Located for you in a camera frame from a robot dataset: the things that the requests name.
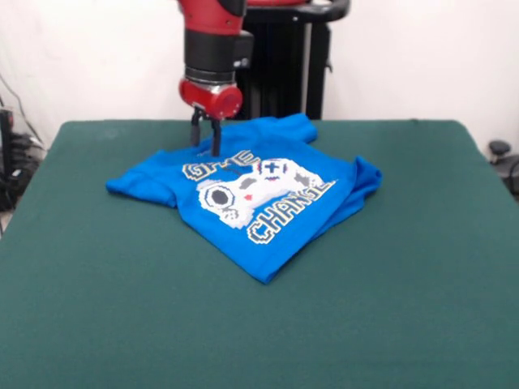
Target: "green table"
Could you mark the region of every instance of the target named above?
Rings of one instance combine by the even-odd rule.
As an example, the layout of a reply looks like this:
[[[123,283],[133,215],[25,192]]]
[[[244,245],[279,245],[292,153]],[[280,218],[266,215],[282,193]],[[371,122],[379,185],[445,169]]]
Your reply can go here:
[[[0,388],[519,387],[519,210],[456,122],[320,122],[383,187],[269,285],[105,192],[186,122],[72,122],[0,242]]]

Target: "graphic print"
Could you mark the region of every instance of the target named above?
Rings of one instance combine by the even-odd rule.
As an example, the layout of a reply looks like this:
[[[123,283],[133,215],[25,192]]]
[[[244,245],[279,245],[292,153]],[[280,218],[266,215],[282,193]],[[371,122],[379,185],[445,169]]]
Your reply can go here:
[[[260,160],[251,167],[251,173],[235,181],[205,180],[197,186],[202,208],[234,229],[249,225],[255,209],[276,197],[324,185],[321,177],[292,160]]]

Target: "folded t-shirt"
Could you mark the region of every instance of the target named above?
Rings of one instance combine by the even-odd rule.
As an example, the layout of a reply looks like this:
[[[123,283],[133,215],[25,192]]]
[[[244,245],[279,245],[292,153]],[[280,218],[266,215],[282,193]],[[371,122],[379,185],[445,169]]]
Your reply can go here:
[[[317,129],[303,114],[224,127],[221,155],[211,139],[160,151],[106,188],[177,207],[182,219],[243,270],[267,284],[309,241],[364,206],[382,175],[307,143]]]

